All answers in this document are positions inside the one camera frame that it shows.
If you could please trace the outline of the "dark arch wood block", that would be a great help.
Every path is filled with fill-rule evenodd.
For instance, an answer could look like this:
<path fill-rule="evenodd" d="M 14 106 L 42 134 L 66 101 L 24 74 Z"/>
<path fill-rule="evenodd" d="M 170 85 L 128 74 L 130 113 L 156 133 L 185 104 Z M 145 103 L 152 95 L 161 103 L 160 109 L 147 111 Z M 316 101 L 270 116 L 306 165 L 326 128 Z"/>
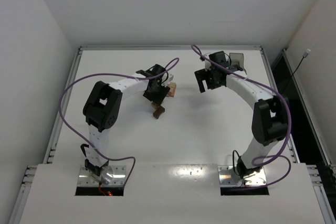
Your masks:
<path fill-rule="evenodd" d="M 153 116 L 158 119 L 161 114 L 163 114 L 165 112 L 165 108 L 162 106 L 159 106 L 155 109 L 155 111 L 153 112 Z"/>

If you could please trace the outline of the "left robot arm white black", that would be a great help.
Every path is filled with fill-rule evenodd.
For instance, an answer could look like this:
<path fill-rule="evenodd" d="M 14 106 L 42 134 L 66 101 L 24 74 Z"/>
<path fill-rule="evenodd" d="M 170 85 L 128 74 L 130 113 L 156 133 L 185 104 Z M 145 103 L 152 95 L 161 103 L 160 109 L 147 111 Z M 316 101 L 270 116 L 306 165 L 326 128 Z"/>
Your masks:
<path fill-rule="evenodd" d="M 148 70 L 139 70 L 130 78 L 116 82 L 98 81 L 83 108 L 83 114 L 89 128 L 89 144 L 85 150 L 85 168 L 107 184 L 114 179 L 113 169 L 109 166 L 107 150 L 109 133 L 118 119 L 122 100 L 139 92 L 150 102 L 161 105 L 170 91 L 169 84 L 173 75 L 155 64 Z"/>

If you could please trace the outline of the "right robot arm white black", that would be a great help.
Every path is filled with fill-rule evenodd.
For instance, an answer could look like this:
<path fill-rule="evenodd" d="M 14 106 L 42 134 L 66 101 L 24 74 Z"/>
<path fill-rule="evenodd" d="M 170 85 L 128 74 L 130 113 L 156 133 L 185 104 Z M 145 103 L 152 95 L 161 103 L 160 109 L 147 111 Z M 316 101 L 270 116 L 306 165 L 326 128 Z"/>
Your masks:
<path fill-rule="evenodd" d="M 233 166 L 235 175 L 244 178 L 260 171 L 282 154 L 283 150 L 276 155 L 269 154 L 278 142 L 289 139 L 291 115 L 288 100 L 271 87 L 248 78 L 243 58 L 236 59 L 224 51 L 205 56 L 197 47 L 194 49 L 204 62 L 204 68 L 194 73 L 200 92 L 229 88 L 253 110 L 253 139 Z"/>

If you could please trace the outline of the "smoky transparent plastic bin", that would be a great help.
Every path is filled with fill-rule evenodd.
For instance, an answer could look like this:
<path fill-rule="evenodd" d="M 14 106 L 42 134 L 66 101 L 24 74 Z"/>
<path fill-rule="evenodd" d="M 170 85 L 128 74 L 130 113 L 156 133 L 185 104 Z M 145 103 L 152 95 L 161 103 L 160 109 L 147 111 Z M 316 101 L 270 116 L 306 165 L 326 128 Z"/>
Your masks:
<path fill-rule="evenodd" d="M 240 68 L 242 68 L 243 71 L 245 71 L 244 68 L 244 54 L 243 53 L 236 53 L 236 52 L 230 52 L 229 53 L 232 65 L 235 66 L 239 66 Z"/>

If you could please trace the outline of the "plain light wood plank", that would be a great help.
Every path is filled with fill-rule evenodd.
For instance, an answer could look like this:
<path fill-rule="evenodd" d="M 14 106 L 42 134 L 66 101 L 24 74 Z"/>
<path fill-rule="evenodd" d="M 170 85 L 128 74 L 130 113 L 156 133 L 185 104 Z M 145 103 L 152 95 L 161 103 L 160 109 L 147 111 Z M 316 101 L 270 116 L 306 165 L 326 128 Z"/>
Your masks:
<path fill-rule="evenodd" d="M 174 96 L 175 96 L 175 93 L 176 93 L 176 87 L 172 87 L 172 90 L 171 90 L 171 97 L 174 97 Z"/>

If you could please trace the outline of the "printed light wood plank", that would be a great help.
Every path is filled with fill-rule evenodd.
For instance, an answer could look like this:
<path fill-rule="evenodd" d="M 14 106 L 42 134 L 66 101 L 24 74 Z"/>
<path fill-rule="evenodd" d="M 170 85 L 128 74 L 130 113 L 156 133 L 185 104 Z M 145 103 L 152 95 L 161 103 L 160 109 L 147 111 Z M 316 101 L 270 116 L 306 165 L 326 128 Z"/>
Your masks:
<path fill-rule="evenodd" d="M 174 94 L 172 92 L 168 92 L 166 97 L 174 97 Z"/>

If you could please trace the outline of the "light wood rectangular block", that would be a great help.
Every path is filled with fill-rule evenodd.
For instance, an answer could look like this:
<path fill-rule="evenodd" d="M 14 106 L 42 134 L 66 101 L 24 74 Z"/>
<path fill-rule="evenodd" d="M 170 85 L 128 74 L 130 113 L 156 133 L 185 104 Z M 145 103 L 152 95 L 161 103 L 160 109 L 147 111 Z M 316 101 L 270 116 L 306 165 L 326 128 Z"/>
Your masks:
<path fill-rule="evenodd" d="M 153 109 L 157 110 L 160 106 L 158 104 L 156 104 L 155 102 L 151 103 L 151 106 Z"/>

